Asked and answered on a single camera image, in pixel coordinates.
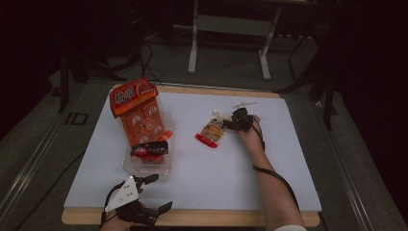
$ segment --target plastic container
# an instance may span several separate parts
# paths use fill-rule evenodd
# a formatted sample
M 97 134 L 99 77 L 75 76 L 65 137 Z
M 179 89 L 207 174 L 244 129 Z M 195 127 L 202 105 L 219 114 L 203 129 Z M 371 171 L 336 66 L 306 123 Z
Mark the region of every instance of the plastic container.
M 166 141 L 168 142 L 168 154 L 163 155 L 163 160 L 159 164 L 146 164 L 139 157 L 131 157 L 131 146 L 128 145 L 127 151 L 123 158 L 123 169 L 131 174 L 139 177 L 145 177 L 151 174 L 159 174 L 159 180 L 166 180 L 169 177 L 171 170 L 171 158 L 174 146 L 175 125 L 171 119 L 171 113 L 160 112 L 163 124 L 167 130 L 172 132 L 172 135 Z

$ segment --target person's right hand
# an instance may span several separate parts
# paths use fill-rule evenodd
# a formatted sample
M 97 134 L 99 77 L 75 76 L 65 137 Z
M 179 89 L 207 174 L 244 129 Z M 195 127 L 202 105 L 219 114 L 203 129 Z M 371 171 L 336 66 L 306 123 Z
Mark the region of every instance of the person's right hand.
M 258 130 L 259 134 L 262 135 L 260 121 L 261 119 L 257 115 L 253 115 L 254 121 L 253 126 L 247 131 L 238 131 L 237 134 L 241 138 L 243 145 L 246 150 L 251 155 L 257 153 L 264 153 L 264 148 L 262 147 L 262 139 L 259 137 L 255 129 Z

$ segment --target dark background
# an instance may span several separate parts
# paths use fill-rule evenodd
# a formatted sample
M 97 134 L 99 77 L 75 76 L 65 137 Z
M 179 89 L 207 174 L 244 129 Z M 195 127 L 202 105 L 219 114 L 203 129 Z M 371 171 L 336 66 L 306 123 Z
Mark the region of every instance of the dark background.
M 60 68 L 70 38 L 94 59 L 126 56 L 134 44 L 123 40 L 132 18 L 129 1 L 7 1 L 0 9 L 0 108 L 2 139 L 52 90 L 48 76 Z M 189 0 L 146 1 L 140 37 L 156 31 L 171 40 L 172 25 L 191 25 Z M 283 11 L 277 34 L 308 34 L 312 21 L 333 22 L 313 60 L 317 69 L 334 68 L 336 90 L 344 99 L 395 204 L 408 220 L 408 49 L 407 1 L 360 1 L 333 18 L 315 10 L 290 7 Z M 210 13 L 242 13 L 268 17 L 256 7 L 226 11 L 208 5 Z

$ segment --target orange package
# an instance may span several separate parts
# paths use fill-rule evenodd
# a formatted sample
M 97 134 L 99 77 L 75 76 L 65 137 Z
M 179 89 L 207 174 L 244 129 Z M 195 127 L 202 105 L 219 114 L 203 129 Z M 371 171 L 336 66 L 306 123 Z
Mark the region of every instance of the orange package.
M 156 86 L 145 77 L 128 82 L 110 93 L 114 117 L 120 116 L 131 146 L 156 141 L 166 128 L 160 116 Z

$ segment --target gray floor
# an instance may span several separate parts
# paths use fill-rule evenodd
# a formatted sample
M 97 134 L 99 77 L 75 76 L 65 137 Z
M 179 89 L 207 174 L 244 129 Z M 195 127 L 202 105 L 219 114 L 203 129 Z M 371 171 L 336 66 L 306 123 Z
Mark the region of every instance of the gray floor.
M 172 43 L 159 37 L 151 37 L 147 42 L 153 50 L 150 66 L 163 72 L 161 82 L 165 85 L 273 91 L 293 82 L 287 65 L 288 55 L 296 43 L 291 38 L 279 37 L 273 40 L 268 52 L 272 80 L 266 82 L 262 79 L 256 48 L 262 45 L 261 39 L 201 34 L 196 73 L 190 75 L 187 68 L 191 34 L 184 29 L 177 29 L 175 35 L 178 36 L 175 36 Z M 307 66 L 316 49 L 311 40 L 306 40 L 300 47 L 293 58 L 296 73 Z M 147 59 L 148 55 L 149 50 L 143 47 L 144 58 Z M 156 77 L 161 76 L 160 71 L 151 70 Z M 120 73 L 120 76 L 134 79 L 140 76 L 140 71 L 141 68 L 136 66 Z M 8 192 L 14 178 L 21 176 L 21 179 L 25 179 L 23 183 L 17 182 L 17 185 L 21 183 L 25 188 L 25 193 L 18 194 L 13 199 L 14 203 L 9 204 L 11 207 L 7 211 L 10 213 L 4 213 L 8 201 L 1 204 L 2 220 L 7 221 L 0 224 L 2 230 L 14 230 L 27 215 L 30 216 L 20 230 L 98 229 L 96 225 L 66 225 L 61 222 L 64 201 L 80 161 L 67 170 L 51 193 L 31 213 L 61 172 L 86 150 L 107 93 L 116 84 L 93 72 L 92 74 L 87 84 L 71 80 L 70 104 L 63 113 L 57 113 L 59 98 L 47 96 L 0 142 L 2 198 L 11 198 Z M 146 75 L 154 81 L 150 72 L 147 71 Z M 50 78 L 57 87 L 59 72 Z M 334 105 L 337 115 L 332 116 L 333 132 L 329 132 L 322 124 L 321 108 L 307 97 L 309 88 L 310 86 L 305 86 L 281 96 L 286 99 L 290 108 L 296 133 L 319 192 L 323 209 L 321 214 L 328 230 L 408 230 L 388 195 L 341 96 L 336 94 Z M 67 122 L 69 113 L 87 114 L 89 118 L 84 126 L 70 125 Z M 42 155 L 38 159 L 38 168 L 22 171 L 30 158 L 38 155 Z M 34 173 L 34 176 L 31 177 L 27 172 Z M 308 230 L 325 229 L 321 224 Z

